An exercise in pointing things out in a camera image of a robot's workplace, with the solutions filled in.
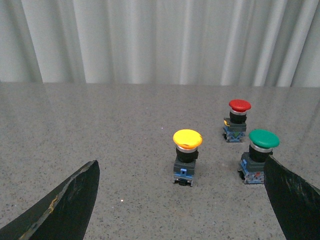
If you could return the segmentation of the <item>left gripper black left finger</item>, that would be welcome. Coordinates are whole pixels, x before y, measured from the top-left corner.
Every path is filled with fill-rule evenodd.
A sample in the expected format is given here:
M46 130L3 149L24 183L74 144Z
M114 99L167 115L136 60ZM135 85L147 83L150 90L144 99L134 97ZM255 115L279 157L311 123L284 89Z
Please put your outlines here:
M97 160L89 161L35 205L2 227L2 240L82 240L96 202Z

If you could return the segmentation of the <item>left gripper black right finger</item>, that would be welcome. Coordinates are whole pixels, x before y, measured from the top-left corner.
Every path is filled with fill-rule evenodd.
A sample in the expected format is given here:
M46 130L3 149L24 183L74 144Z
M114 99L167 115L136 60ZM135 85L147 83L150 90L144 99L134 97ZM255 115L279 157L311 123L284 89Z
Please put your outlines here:
M287 240L320 238L320 190L269 155L264 186Z

